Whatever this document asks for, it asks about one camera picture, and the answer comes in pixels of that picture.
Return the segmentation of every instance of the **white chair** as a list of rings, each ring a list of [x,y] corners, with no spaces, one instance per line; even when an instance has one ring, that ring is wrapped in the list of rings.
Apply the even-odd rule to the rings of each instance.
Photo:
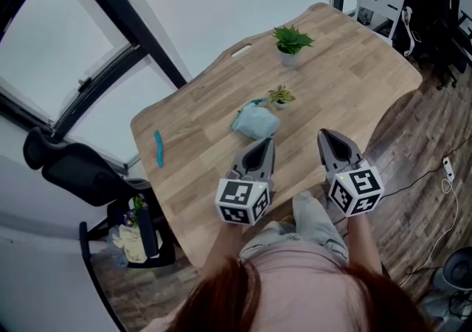
[[[398,19],[400,18],[401,9],[404,0],[357,0],[357,7],[355,8],[354,21],[357,21],[359,15],[359,8],[367,8],[368,10],[378,13],[383,17],[393,21],[392,30],[390,30],[389,37],[385,37],[374,32],[379,38],[383,39],[388,45],[392,45],[392,37],[397,27]]]

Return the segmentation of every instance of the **pink shirt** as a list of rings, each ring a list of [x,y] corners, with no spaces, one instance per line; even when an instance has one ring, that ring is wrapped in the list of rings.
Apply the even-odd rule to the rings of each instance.
[[[251,261],[262,282],[254,332],[351,332],[356,321],[366,325],[357,285],[339,274],[340,263],[323,247],[281,243]],[[169,321],[155,319],[143,332],[164,331]]]

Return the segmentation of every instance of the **white cube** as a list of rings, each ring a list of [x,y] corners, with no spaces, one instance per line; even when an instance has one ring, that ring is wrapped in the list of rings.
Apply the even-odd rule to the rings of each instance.
[[[254,226],[270,203],[266,182],[220,179],[215,205],[225,222]]]
[[[376,167],[360,168],[334,175],[329,197],[346,216],[372,211],[384,194]]]

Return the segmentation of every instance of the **crumpled cloth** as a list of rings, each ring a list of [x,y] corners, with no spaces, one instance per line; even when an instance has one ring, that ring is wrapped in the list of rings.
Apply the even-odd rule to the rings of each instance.
[[[250,102],[244,106],[231,127],[234,131],[258,140],[274,135],[280,127],[280,120],[266,108]]]
[[[139,231],[139,228],[127,227],[120,224],[118,231],[119,236],[113,235],[113,244],[125,251],[126,258],[130,263],[144,263],[148,257],[142,245],[141,231]],[[156,238],[157,247],[159,249],[162,246],[162,238],[159,231],[156,231]]]

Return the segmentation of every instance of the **yellow cloth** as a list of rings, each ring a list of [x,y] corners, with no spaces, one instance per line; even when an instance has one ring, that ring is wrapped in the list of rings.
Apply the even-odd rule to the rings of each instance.
[[[126,227],[122,224],[118,227],[119,236],[113,235],[113,244],[118,248],[123,248],[126,258],[130,263],[144,263],[148,257],[142,245],[141,231],[139,227]],[[156,231],[157,246],[161,248],[162,239],[159,231]]]

